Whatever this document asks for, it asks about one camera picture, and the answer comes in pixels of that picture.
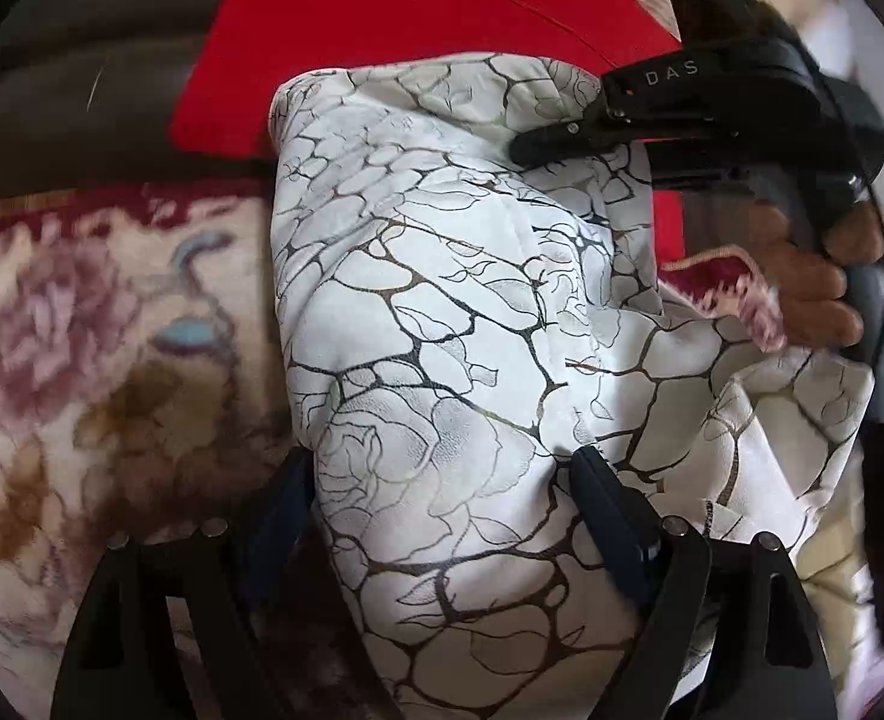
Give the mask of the person's right hand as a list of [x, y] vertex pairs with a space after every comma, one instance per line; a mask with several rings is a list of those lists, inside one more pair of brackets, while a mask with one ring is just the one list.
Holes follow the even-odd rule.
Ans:
[[777, 291], [787, 341], [805, 348], [849, 348], [863, 338], [863, 316], [844, 302], [846, 266], [874, 265], [884, 254], [883, 218], [860, 202], [808, 252], [790, 241], [790, 221], [772, 203], [748, 213], [748, 250]]

